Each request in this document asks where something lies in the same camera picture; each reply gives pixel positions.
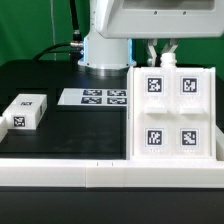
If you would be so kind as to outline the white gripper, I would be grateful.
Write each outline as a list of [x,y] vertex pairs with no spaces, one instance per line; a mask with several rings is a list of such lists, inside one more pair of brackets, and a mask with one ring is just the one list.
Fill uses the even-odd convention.
[[98,0],[95,23],[105,38],[147,40],[147,64],[156,64],[156,39],[220,37],[224,34],[224,0]]

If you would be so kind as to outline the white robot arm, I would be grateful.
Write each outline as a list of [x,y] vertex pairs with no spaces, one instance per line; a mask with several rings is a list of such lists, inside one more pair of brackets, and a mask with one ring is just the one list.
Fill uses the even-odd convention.
[[79,64],[104,73],[134,66],[132,41],[145,39],[148,63],[156,63],[155,46],[167,39],[173,53],[183,38],[224,34],[224,0],[89,0],[90,31]]

